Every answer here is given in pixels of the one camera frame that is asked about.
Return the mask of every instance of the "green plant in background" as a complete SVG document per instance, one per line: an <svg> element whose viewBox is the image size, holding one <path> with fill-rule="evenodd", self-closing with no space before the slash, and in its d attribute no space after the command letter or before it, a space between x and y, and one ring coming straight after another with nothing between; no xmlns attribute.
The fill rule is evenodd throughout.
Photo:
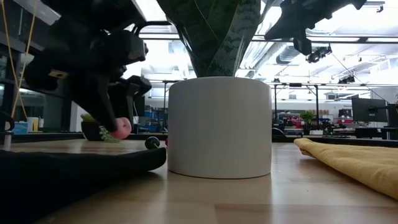
<svg viewBox="0 0 398 224"><path fill-rule="evenodd" d="M95 120L90 114L82 114L80 115L80 117L83 119L83 122L97 123L97 120ZM110 142L110 143L120 142L120 140L112 137L111 133L109 133L109 131L104 126L99 126L99 134L101 135L101 139L104 140L105 142Z"/></svg>
<svg viewBox="0 0 398 224"><path fill-rule="evenodd" d="M311 124L312 120L315 118L315 114L311 111L304 111L300 114L301 119L307 124Z"/></svg>
<svg viewBox="0 0 398 224"><path fill-rule="evenodd" d="M157 0L198 77L233 77L260 22L261 0Z"/></svg>

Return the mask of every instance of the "black mat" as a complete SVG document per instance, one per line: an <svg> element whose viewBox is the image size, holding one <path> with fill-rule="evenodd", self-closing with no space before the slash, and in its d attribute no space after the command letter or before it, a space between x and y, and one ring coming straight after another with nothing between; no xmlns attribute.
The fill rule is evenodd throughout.
<svg viewBox="0 0 398 224"><path fill-rule="evenodd" d="M0 223L33 223L165 160L165 148L120 156L0 151Z"/></svg>

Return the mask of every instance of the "potted plant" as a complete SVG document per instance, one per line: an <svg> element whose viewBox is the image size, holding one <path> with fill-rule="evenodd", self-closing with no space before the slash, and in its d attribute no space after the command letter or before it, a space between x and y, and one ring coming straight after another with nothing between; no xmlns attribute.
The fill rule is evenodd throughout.
<svg viewBox="0 0 398 224"><path fill-rule="evenodd" d="M311 111L304 111L300 114L301 119L304 121L303 133L310 134L311 122L315 118L315 114Z"/></svg>
<svg viewBox="0 0 398 224"><path fill-rule="evenodd" d="M106 142L119 142L119 140L112 137L108 130L99 124L90 114L82 114L80 116L83 121L81 122L81 130L85 138L89 141L106 141Z"/></svg>
<svg viewBox="0 0 398 224"><path fill-rule="evenodd" d="M169 89L169 169L214 178L268 174L271 89L258 80L234 77L260 24L261 0L157 2L177 28L198 77ZM230 161L222 157L226 154ZM246 166L239 162L253 157L265 161L252 161L252 170L235 172L229 162L238 154L241 160L234 166ZM198 172L187 171L195 167Z"/></svg>

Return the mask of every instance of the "mustard towel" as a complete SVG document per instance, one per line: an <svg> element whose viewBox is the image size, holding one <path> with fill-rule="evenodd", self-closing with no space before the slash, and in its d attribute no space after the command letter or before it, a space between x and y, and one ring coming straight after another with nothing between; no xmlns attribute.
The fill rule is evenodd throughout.
<svg viewBox="0 0 398 224"><path fill-rule="evenodd" d="M305 138L294 144L302 154L398 200L398 149L322 144Z"/></svg>

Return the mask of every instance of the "tabletop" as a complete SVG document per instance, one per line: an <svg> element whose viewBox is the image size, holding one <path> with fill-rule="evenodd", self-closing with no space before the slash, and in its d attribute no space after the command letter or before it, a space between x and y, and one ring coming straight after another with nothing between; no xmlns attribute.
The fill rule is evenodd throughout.
<svg viewBox="0 0 398 224"><path fill-rule="evenodd" d="M122 154L143 141L85 140L13 144L13 151ZM165 164L151 175L115 185L61 209L39 224L397 223L398 201L301 155L272 144L270 175L242 180L186 177Z"/></svg>

